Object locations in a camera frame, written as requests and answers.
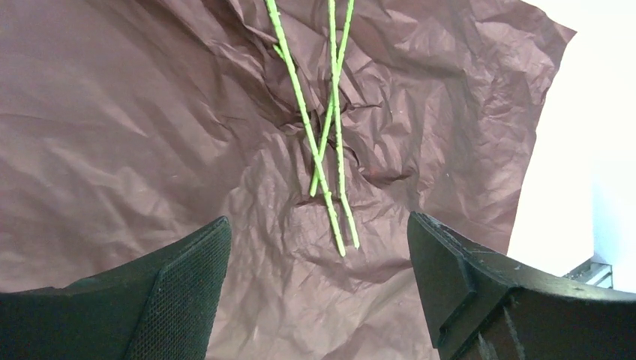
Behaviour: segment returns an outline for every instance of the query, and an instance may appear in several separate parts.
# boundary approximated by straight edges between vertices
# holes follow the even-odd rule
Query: thin green rod
[[[342,29],[342,41],[340,42],[340,49],[338,50],[337,57],[337,78],[340,79],[340,75],[342,73],[342,67],[344,64],[344,53],[347,48],[347,40],[349,39],[349,32],[351,29],[351,19],[353,18],[353,5],[356,3],[356,0],[349,0],[346,6],[346,17],[344,20],[344,27]],[[335,107],[334,102],[335,98],[338,96],[338,87],[336,87],[335,91],[331,92],[331,96],[329,96],[329,105],[327,106],[327,114],[325,117],[325,126],[322,129],[322,135],[320,137],[320,147],[318,148],[320,155],[320,163],[316,164],[316,170],[314,170],[313,178],[311,179],[311,186],[309,187],[309,195],[311,197],[316,196],[316,190],[318,188],[318,164],[321,164],[324,157],[325,151],[327,149],[327,140],[329,139],[329,131],[332,128],[332,119],[334,113],[340,113],[340,107]]]
[[[329,0],[329,42],[331,50],[331,93],[333,99],[333,113],[335,115],[336,126],[336,155],[337,155],[337,174],[338,174],[338,192],[340,193],[340,199],[342,201],[342,207],[344,208],[344,214],[346,215],[346,222],[349,224],[349,230],[351,231],[351,237],[353,240],[354,248],[360,248],[360,241],[358,239],[358,230],[356,229],[356,222],[353,219],[353,213],[349,206],[349,200],[347,199],[347,186],[346,176],[344,173],[344,150],[342,149],[342,118],[340,114],[340,97],[338,96],[338,82],[340,80],[340,73],[342,69],[338,69],[338,55],[336,50],[336,1]]]
[[[307,104],[305,103],[305,99],[302,96],[300,81],[298,75],[296,74],[296,66],[294,65],[294,62],[292,60],[290,48],[287,46],[287,38],[285,37],[285,31],[283,30],[280,14],[278,13],[278,7],[276,6],[276,1],[265,0],[265,3],[267,4],[269,17],[271,18],[271,23],[274,25],[274,31],[276,32],[278,42],[280,43],[280,52],[277,51],[277,53],[283,54],[285,65],[287,66],[287,70],[289,71],[289,77],[291,77],[292,80],[292,86],[294,88],[296,100],[298,101],[298,108],[300,109],[300,113],[302,116],[304,130],[307,133],[307,139],[309,140],[309,147],[311,149],[311,154],[313,155],[313,161],[317,164],[321,164],[318,157],[318,146],[316,145],[314,132],[311,129],[311,123],[309,122],[309,116],[307,115]],[[337,249],[340,255],[344,257],[347,252],[342,241],[342,233],[338,225],[338,214],[336,214],[334,203],[332,201],[332,192],[329,191],[329,185],[327,184],[322,164],[318,166],[316,170],[319,176],[320,188],[325,195],[325,203],[327,205],[331,227],[334,231]]]

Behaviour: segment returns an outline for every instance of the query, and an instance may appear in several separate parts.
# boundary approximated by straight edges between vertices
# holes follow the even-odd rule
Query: crumpled brown paper
[[[277,3],[318,123],[327,3]],[[63,287],[227,215],[214,360],[437,359],[409,211],[506,252],[574,34],[516,0],[357,1],[340,96],[361,250],[342,259],[264,1],[0,8],[0,290]]]

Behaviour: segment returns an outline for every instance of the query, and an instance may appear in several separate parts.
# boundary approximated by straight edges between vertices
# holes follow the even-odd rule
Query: black plastic part
[[[0,359],[203,360],[230,247],[221,217],[64,289],[0,293]]]
[[[408,241],[441,360],[636,359],[636,295],[555,277],[412,213]]]

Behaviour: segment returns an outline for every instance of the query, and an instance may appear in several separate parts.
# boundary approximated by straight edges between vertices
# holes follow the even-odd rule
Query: green stick
[[[331,191],[329,191],[329,185],[327,184],[327,180],[325,178],[325,172],[323,171],[323,166],[318,156],[318,146],[316,145],[314,132],[311,129],[311,123],[309,122],[309,116],[307,115],[307,104],[305,103],[305,99],[302,96],[300,81],[298,79],[298,75],[296,74],[296,66],[294,66],[293,63],[292,56],[290,54],[290,48],[287,46],[287,39],[285,38],[285,32],[283,30],[283,25],[281,24],[278,7],[276,6],[275,0],[265,0],[265,3],[267,4],[269,17],[271,18],[271,23],[274,25],[274,30],[276,31],[276,36],[278,38],[278,42],[280,43],[280,52],[283,54],[283,59],[285,61],[285,64],[287,65],[287,70],[289,71],[289,76],[292,80],[296,100],[298,101],[298,107],[302,116],[304,130],[307,133],[309,147],[311,148],[311,154],[313,155],[313,161],[317,164],[320,164],[320,166],[316,168],[318,172],[320,188],[325,195],[325,203],[327,204],[327,211],[329,213],[331,227],[333,228],[335,234],[338,252],[342,257],[344,257],[346,251],[344,248],[344,243],[342,241],[342,233],[340,231],[340,227],[338,226],[338,214],[336,214],[335,207],[332,202],[332,193]]]
[[[349,39],[349,32],[351,29],[351,19],[353,18],[353,5],[355,4],[355,2],[356,0],[349,0],[346,6],[346,17],[344,20],[344,27],[342,29],[342,41],[340,42],[340,49],[338,50],[338,57],[337,57],[336,70],[337,70],[338,79],[340,79],[342,66],[344,64],[344,52],[345,52],[345,49],[347,48],[347,40]],[[320,155],[320,163],[316,164],[316,169],[314,170],[313,178],[311,179],[311,186],[309,187],[309,195],[311,197],[316,196],[316,190],[318,188],[318,172],[317,172],[318,164],[321,164],[325,157],[325,150],[327,149],[327,140],[329,139],[329,131],[332,128],[333,115],[336,112],[340,114],[340,106],[338,107],[334,106],[335,98],[337,97],[338,97],[338,87],[336,87],[335,91],[331,91],[331,96],[329,96],[329,104],[327,106],[327,114],[325,117],[325,126],[322,129],[322,135],[320,137],[320,147],[318,148],[319,155]]]
[[[349,206],[349,200],[347,199],[347,186],[346,176],[344,173],[344,151],[342,149],[342,118],[340,114],[340,97],[338,96],[338,82],[340,80],[340,72],[342,69],[338,69],[338,57],[336,54],[336,1],[329,0],[329,41],[330,41],[330,50],[331,50],[331,93],[333,96],[331,99],[333,100],[333,113],[335,115],[335,125],[336,125],[336,155],[337,155],[337,166],[338,166],[338,192],[340,193],[340,198],[342,199],[342,206],[344,208],[344,213],[346,215],[346,221],[349,223],[349,229],[351,230],[351,236],[353,239],[353,246],[357,249],[360,248],[360,241],[358,239],[358,230],[356,229],[356,222],[353,219],[353,213],[351,212],[351,207]]]

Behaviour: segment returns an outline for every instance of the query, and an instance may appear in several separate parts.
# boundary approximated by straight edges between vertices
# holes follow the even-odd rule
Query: white wall
[[[528,2],[578,33],[541,115],[508,255],[561,276],[596,250],[614,286],[636,292],[636,1]]]

